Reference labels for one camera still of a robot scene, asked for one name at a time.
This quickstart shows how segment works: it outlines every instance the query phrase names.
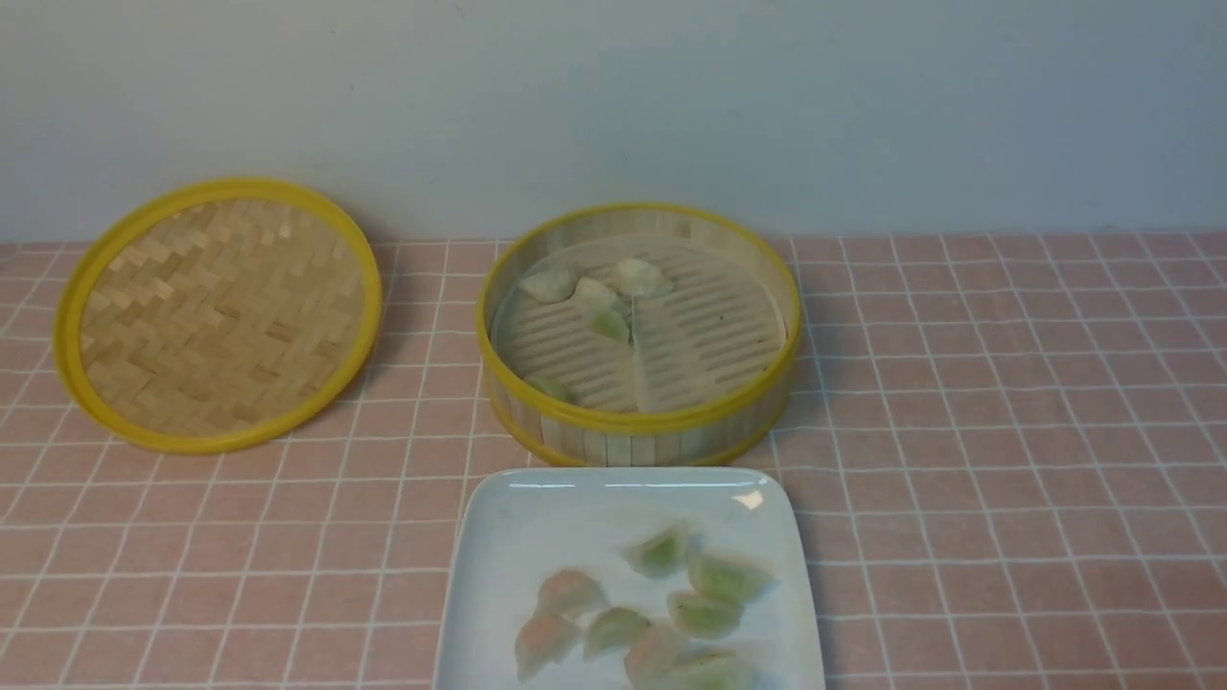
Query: slatted steamer base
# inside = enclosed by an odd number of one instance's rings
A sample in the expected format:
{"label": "slatted steamer base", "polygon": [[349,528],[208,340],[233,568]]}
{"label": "slatted steamer base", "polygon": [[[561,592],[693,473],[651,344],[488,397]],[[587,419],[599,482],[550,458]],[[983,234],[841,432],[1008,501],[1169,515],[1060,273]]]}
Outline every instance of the slatted steamer base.
{"label": "slatted steamer base", "polygon": [[[656,265],[676,286],[634,301],[637,351],[585,328],[583,309],[571,300],[542,304],[513,290],[491,334],[503,362],[521,378],[561,382],[582,408],[667,413],[748,386],[779,356],[787,334],[771,295],[745,269],[694,242],[644,235],[596,239],[562,249],[529,273],[564,265],[612,286],[614,264],[629,257]],[[645,386],[638,403],[637,381]]]}

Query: yellow rim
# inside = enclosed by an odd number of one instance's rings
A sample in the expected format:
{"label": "yellow rim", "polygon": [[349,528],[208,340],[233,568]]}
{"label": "yellow rim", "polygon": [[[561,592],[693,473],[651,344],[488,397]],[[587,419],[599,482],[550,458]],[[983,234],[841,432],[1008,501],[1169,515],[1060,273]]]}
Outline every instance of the yellow rim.
{"label": "yellow rim", "polygon": [[[718,400],[710,403],[704,403],[702,405],[696,405],[693,408],[685,408],[672,413],[645,415],[639,413],[606,413],[600,410],[589,410],[577,405],[571,405],[550,398],[548,395],[541,393],[536,388],[533,388],[528,383],[524,383],[515,373],[512,372],[503,360],[494,351],[493,344],[490,341],[490,333],[486,329],[486,296],[490,293],[490,286],[494,276],[503,270],[507,264],[508,258],[514,254],[520,247],[531,242],[534,237],[550,232],[551,230],[571,222],[578,217],[583,217],[591,214],[600,214],[607,211],[623,211],[623,210],[658,210],[658,211],[674,211],[677,214],[687,214],[694,217],[703,219],[706,221],[717,223],[725,227],[751,243],[756,244],[769,260],[775,265],[775,268],[784,275],[789,276],[789,290],[793,297],[791,313],[789,314],[790,322],[798,324],[784,341],[784,349],[780,351],[779,357],[772,362],[771,367],[764,374],[758,377],[748,387],[737,390],[736,393],[729,394]],[[788,268],[788,264],[779,258],[779,254],[771,248],[769,244],[763,242],[761,237],[750,232],[748,230],[741,227],[740,225],[709,214],[707,211],[701,211],[697,209],[690,209],[686,206],[679,206],[675,204],[656,204],[656,203],[631,203],[631,204],[610,204],[606,206],[593,206],[590,209],[582,209],[572,214],[557,217],[544,225],[537,226],[528,235],[517,241],[512,247],[503,253],[498,260],[494,262],[494,266],[491,269],[490,274],[486,276],[486,282],[482,286],[481,296],[477,297],[477,309],[476,309],[476,325],[477,325],[477,345],[481,347],[482,357],[485,357],[486,366],[493,372],[494,377],[498,378],[508,393],[515,395],[517,398],[525,400],[529,405],[535,408],[541,414],[553,417],[556,420],[580,426],[584,428],[590,428],[593,431],[607,431],[607,432],[633,432],[633,433],[666,433],[670,431],[681,431],[685,428],[693,428],[696,426],[702,426],[710,424],[719,419],[728,416],[739,408],[748,405],[757,398],[763,395],[767,389],[773,387],[779,379],[785,376],[789,371],[789,365],[793,357],[796,355],[798,345],[800,344],[800,329],[804,328],[804,319],[801,318],[801,295],[796,289],[796,281],[793,280],[793,273]]]}
{"label": "yellow rim", "polygon": [[[364,300],[358,325],[358,338],[346,355],[340,368],[328,379],[319,393],[307,403],[285,415],[263,421],[237,433],[210,437],[182,437],[157,433],[142,428],[117,414],[94,392],[81,362],[81,314],[86,298],[102,275],[107,264],[133,239],[148,231],[158,221],[179,211],[236,198],[254,198],[298,206],[328,222],[345,241],[358,260],[362,271]],[[55,368],[64,379],[72,399],[90,416],[117,436],[152,451],[175,454],[207,454],[237,451],[263,443],[286,433],[291,428],[315,416],[353,379],[362,362],[374,346],[379,330],[379,311],[383,301],[379,268],[366,236],[357,223],[340,206],[310,189],[280,180],[229,178],[193,184],[171,192],[128,214],[112,226],[81,258],[64,287],[59,309],[55,313],[53,347]]]}
{"label": "yellow rim", "polygon": [[[788,403],[789,403],[788,399],[785,399],[784,404],[780,405],[779,409],[777,409],[774,413],[772,413],[771,419],[767,420],[767,424],[758,427],[757,431],[751,433],[741,443],[737,443],[736,446],[729,448],[728,451],[721,451],[715,455],[703,458],[702,460],[691,464],[694,467],[726,465],[733,463],[741,455],[745,455],[747,451],[750,451],[751,448],[755,447],[755,444],[762,441],[763,437],[767,436],[767,433],[771,431],[771,428],[775,426],[775,422],[779,421],[780,415],[784,414],[784,409],[788,408]],[[569,458],[552,448],[546,447],[544,443],[539,443],[536,438],[533,438],[524,430],[515,426],[515,422],[512,421],[512,416],[507,414],[507,410],[504,410],[503,406],[498,404],[498,400],[496,400],[493,395],[490,397],[490,406],[492,410],[494,410],[494,416],[498,419],[498,422],[503,425],[503,428],[507,430],[507,433],[509,433],[512,438],[515,440],[517,443],[524,446],[524,448],[526,448],[528,452],[550,463],[551,465],[564,467],[564,468],[599,467],[599,465],[587,465],[577,460],[575,458]]]}

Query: steamed dumpling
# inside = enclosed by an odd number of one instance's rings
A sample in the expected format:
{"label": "steamed dumpling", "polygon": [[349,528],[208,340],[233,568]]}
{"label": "steamed dumpling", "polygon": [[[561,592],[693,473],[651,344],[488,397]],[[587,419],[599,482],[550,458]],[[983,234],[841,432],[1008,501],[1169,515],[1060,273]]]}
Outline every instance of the steamed dumpling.
{"label": "steamed dumpling", "polygon": [[601,586],[579,570],[560,570],[541,583],[537,609],[574,618],[605,607]]}
{"label": "steamed dumpling", "polygon": [[574,270],[555,266],[520,279],[520,290],[544,304],[553,304],[571,297],[579,276]]}
{"label": "steamed dumpling", "polygon": [[547,663],[557,663],[579,640],[579,629],[569,620],[541,611],[524,624],[515,637],[515,665],[520,683],[533,678]]}
{"label": "steamed dumpling", "polygon": [[588,314],[588,329],[623,345],[631,341],[631,327],[614,309],[596,309]]}
{"label": "steamed dumpling", "polygon": [[631,313],[631,308],[617,296],[617,292],[610,290],[604,282],[588,276],[580,277],[575,282],[574,295],[571,298],[587,314],[612,309],[625,318]]}
{"label": "steamed dumpling", "polygon": [[584,631],[584,659],[618,647],[629,647],[652,621],[622,607],[601,611]]}
{"label": "steamed dumpling", "polygon": [[648,686],[677,663],[688,643],[686,636],[671,625],[653,624],[626,653],[626,678],[634,688]]}
{"label": "steamed dumpling", "polygon": [[660,297],[674,291],[674,281],[656,266],[639,259],[622,259],[615,264],[614,285],[627,297]]}
{"label": "steamed dumpling", "polygon": [[683,632],[703,640],[719,640],[741,625],[741,604],[721,602],[696,592],[669,595],[669,616]]}
{"label": "steamed dumpling", "polygon": [[753,690],[755,670],[729,652],[709,652],[666,670],[643,690]]}
{"label": "steamed dumpling", "polygon": [[699,552],[687,556],[686,573],[696,592],[737,604],[757,599],[772,581],[769,575],[750,564]]}
{"label": "steamed dumpling", "polygon": [[627,549],[626,562],[644,577],[667,577],[686,561],[687,539],[686,527],[675,524],[643,544]]}

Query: translucent dumpling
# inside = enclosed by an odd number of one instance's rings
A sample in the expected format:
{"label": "translucent dumpling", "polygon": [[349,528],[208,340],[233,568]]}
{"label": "translucent dumpling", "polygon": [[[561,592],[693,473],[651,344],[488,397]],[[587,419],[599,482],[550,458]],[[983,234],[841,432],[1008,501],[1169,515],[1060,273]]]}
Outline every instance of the translucent dumpling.
{"label": "translucent dumpling", "polygon": [[686,527],[675,524],[626,550],[626,562],[644,577],[667,577],[686,562]]}
{"label": "translucent dumpling", "polygon": [[545,304],[562,302],[575,291],[579,276],[574,270],[555,266],[520,279],[520,290]]}
{"label": "translucent dumpling", "polygon": [[721,602],[697,592],[674,592],[669,595],[669,616],[687,635],[703,640],[719,640],[741,625],[741,604]]}
{"label": "translucent dumpling", "polygon": [[536,675],[547,663],[561,662],[579,640],[579,629],[569,620],[539,610],[515,637],[515,665],[520,683]]}
{"label": "translucent dumpling", "polygon": [[656,266],[639,259],[614,265],[614,285],[627,297],[660,297],[674,291],[674,281]]}
{"label": "translucent dumpling", "polygon": [[649,627],[652,621],[638,611],[623,607],[601,611],[584,631],[584,658],[590,659],[610,649],[629,647]]}

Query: white wall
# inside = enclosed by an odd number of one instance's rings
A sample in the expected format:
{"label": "white wall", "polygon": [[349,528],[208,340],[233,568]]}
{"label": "white wall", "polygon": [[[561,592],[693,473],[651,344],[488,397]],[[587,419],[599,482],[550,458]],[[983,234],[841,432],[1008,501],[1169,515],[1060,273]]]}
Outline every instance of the white wall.
{"label": "white wall", "polygon": [[225,174],[373,235],[1227,226],[1225,0],[0,0],[0,242]]}

